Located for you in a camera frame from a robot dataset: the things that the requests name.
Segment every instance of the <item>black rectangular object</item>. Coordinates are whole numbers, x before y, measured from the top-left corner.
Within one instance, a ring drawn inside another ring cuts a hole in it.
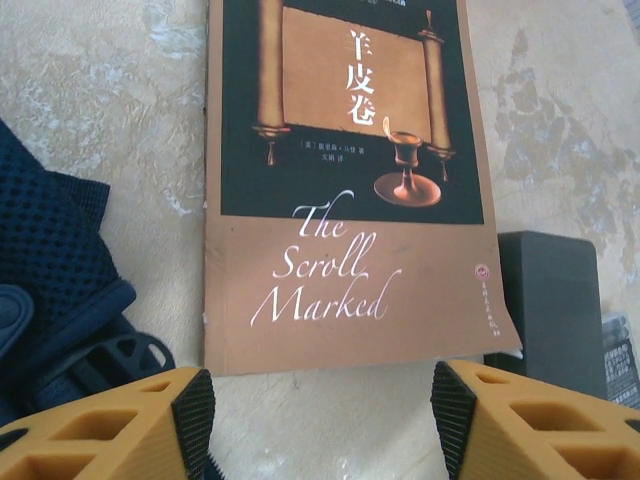
[[[507,309],[524,360],[485,363],[607,398],[596,250],[586,240],[537,232],[498,235]]]

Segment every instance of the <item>marble surface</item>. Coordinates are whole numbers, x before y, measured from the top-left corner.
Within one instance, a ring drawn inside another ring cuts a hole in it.
[[[198,364],[206,0],[2,0],[0,116],[54,170],[113,186],[132,321]],[[640,47],[622,0],[469,1],[500,231],[590,239],[640,339]],[[433,362],[216,381],[230,480],[446,478]]]

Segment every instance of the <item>red circular logo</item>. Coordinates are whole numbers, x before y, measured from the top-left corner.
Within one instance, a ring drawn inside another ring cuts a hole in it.
[[[476,266],[476,277],[480,280],[486,280],[489,278],[489,267],[486,265],[480,264]]]

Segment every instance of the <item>scroll illustration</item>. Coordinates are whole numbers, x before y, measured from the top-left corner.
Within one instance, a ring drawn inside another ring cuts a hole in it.
[[[258,123],[254,130],[269,143],[267,164],[276,164],[275,143],[291,129],[284,123],[282,103],[283,0],[259,0]]]
[[[284,0],[256,1],[259,78],[253,128],[269,144],[268,165],[276,165],[276,144],[295,125],[382,136],[380,124],[389,117],[398,132],[420,138],[442,162],[443,180],[448,180],[446,162],[455,152],[445,104],[443,40],[432,28],[430,11],[425,29],[412,39],[285,7]],[[420,61],[412,61],[418,56]]]

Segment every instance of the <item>book cover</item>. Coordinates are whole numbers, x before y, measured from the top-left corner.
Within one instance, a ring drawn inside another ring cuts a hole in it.
[[[462,0],[211,0],[205,364],[517,349]]]

